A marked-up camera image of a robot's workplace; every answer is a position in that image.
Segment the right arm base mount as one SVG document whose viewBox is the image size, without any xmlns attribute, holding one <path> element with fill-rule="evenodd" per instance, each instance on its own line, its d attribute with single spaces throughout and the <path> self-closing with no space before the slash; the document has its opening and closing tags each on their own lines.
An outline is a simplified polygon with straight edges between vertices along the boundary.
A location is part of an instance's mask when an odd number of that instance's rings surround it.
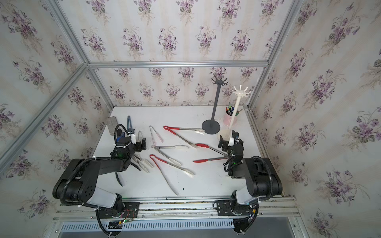
<svg viewBox="0 0 381 238">
<path fill-rule="evenodd" d="M 246 233 L 259 213 L 257 199 L 254 203 L 245 205 L 238 204 L 233 198 L 230 200 L 215 200 L 212 207 L 217 211 L 218 216 L 243 216 L 243 218 L 234 218 L 232 221 L 233 230 L 238 234 Z"/>
</svg>

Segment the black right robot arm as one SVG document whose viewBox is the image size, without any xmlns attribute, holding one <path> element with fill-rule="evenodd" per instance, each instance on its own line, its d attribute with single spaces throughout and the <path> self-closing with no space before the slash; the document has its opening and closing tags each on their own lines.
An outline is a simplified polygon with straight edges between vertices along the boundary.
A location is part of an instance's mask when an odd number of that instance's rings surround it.
<svg viewBox="0 0 381 238">
<path fill-rule="evenodd" d="M 244 179 L 245 187 L 232 194 L 235 203 L 251 205 L 259 201 L 282 195 L 282 182 L 269 158 L 245 157 L 244 142 L 237 131 L 232 131 L 229 140 L 220 137 L 218 147 L 226 152 L 224 171 L 233 179 Z"/>
</svg>

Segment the blue handled cream tongs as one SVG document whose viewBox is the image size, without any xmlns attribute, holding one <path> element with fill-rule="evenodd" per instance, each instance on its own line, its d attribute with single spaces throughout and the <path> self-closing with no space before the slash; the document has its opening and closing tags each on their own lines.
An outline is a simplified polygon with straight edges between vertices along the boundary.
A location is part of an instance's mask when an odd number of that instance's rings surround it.
<svg viewBox="0 0 381 238">
<path fill-rule="evenodd" d="M 127 134 L 128 135 L 135 134 L 135 129 L 132 126 L 131 116 L 128 116 L 127 118 Z"/>
</svg>

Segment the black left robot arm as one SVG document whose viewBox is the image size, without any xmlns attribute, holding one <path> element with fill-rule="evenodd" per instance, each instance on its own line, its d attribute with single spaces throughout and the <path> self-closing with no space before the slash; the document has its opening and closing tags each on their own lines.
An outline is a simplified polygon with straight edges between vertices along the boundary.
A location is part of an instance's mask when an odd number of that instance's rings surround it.
<svg viewBox="0 0 381 238">
<path fill-rule="evenodd" d="M 100 175 L 124 172 L 136 152 L 146 149 L 146 139 L 133 143 L 131 137 L 117 139 L 109 157 L 73 159 L 53 188 L 62 205 L 112 209 L 123 212 L 122 196 L 97 187 Z"/>
</svg>

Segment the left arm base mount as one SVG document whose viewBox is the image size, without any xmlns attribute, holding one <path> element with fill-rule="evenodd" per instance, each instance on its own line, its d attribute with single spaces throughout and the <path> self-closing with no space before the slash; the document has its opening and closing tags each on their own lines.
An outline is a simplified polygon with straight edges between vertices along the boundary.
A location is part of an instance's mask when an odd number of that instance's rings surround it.
<svg viewBox="0 0 381 238">
<path fill-rule="evenodd" d="M 101 231 L 108 238 L 115 238 L 122 232 L 123 225 L 137 218 L 139 213 L 139 202 L 123 202 L 122 205 L 115 205 L 113 208 L 98 208 L 95 210 L 97 223 Z M 117 222 L 109 222 L 106 227 L 102 224 L 102 219 L 119 219 Z"/>
</svg>

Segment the white utensil rack stand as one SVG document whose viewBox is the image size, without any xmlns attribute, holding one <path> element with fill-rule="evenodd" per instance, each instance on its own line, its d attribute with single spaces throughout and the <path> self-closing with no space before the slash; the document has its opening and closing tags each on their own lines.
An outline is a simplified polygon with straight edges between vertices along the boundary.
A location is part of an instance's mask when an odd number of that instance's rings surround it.
<svg viewBox="0 0 381 238">
<path fill-rule="evenodd" d="M 235 107 L 234 112 L 232 114 L 232 119 L 229 126 L 225 126 L 223 123 L 223 127 L 219 133 L 219 135 L 222 135 L 224 139 L 229 139 L 229 137 L 231 136 L 233 127 L 235 125 L 234 119 L 236 116 L 236 112 L 238 111 L 238 109 L 241 109 L 243 107 L 243 101 L 249 98 L 251 96 L 251 93 L 252 93 L 252 90 L 249 89 L 248 87 L 244 87 L 242 85 L 233 87 L 232 94 L 236 98 L 235 98 L 234 104 L 232 105 Z"/>
</svg>

